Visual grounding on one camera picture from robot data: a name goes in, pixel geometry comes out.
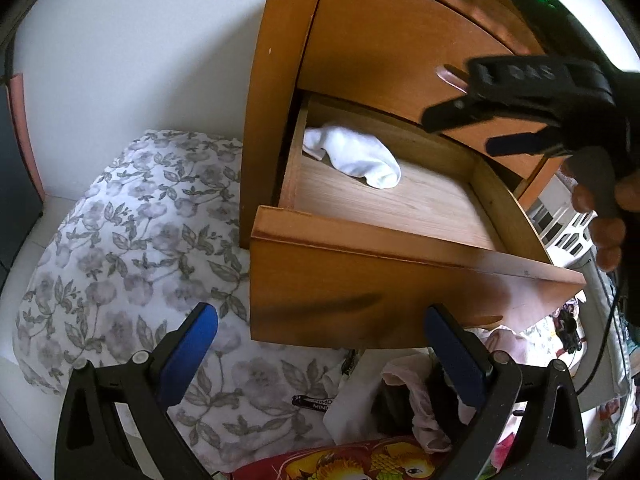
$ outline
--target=white wall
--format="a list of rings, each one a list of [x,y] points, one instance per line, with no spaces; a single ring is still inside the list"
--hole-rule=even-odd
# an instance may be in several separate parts
[[[615,66],[640,72],[638,54],[602,0],[560,1],[584,25]]]
[[[265,0],[39,0],[15,71],[47,194],[78,199],[147,128],[241,136]]]

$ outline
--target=closed drawer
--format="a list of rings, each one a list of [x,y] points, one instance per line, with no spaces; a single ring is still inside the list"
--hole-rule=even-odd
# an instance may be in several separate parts
[[[379,190],[302,153],[326,122],[377,136],[402,168]],[[464,326],[523,330],[584,285],[553,267],[487,163],[446,138],[327,98],[303,104],[279,207],[251,241],[252,338],[330,348],[425,346],[422,313],[444,303]]]
[[[499,41],[435,0],[320,0],[298,87],[419,123],[427,106],[460,95],[438,77],[439,67],[464,69],[468,58],[505,54]],[[498,119],[446,134],[486,153],[489,137],[540,127]],[[526,178],[540,157],[496,160]]]

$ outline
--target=finger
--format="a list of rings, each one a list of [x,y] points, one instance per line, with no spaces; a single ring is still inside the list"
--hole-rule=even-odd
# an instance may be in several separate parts
[[[611,272],[619,266],[622,260],[622,250],[619,247],[599,249],[596,254],[596,263],[605,272]]]
[[[594,218],[589,224],[589,232],[596,247],[607,249],[622,245],[626,227],[621,218]]]
[[[593,194],[583,184],[578,184],[574,187],[574,193],[571,196],[571,205],[578,213],[588,213],[596,209]]]
[[[640,171],[616,184],[616,201],[622,209],[640,211]]]
[[[569,168],[569,159],[567,159],[560,165],[560,171],[564,176],[568,176],[569,178],[575,180],[574,172],[571,171],[571,168]]]

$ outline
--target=floral bedsheet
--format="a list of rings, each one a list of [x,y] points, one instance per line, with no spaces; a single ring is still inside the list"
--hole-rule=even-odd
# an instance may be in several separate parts
[[[332,444],[323,414],[291,399],[335,396],[346,356],[250,339],[241,150],[235,139],[171,130],[132,142],[60,225],[15,319],[25,379],[63,396],[76,361],[126,362],[155,348],[199,301],[213,304],[218,334],[170,409],[210,472]]]

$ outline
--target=metal screw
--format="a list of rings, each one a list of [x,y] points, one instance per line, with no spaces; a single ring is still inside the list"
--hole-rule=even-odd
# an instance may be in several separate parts
[[[494,353],[492,353],[492,356],[494,358],[494,361],[500,363],[501,365],[507,364],[509,362],[509,359],[511,359],[509,357],[509,354],[507,354],[507,352],[503,352],[502,350],[496,350]]]
[[[82,370],[87,364],[87,360],[85,357],[80,356],[78,359],[74,361],[74,369]]]
[[[147,352],[146,350],[140,350],[139,352],[136,352],[135,354],[133,354],[133,357],[131,358],[131,360],[137,365],[142,365],[146,363],[148,359],[149,359],[149,352]]]

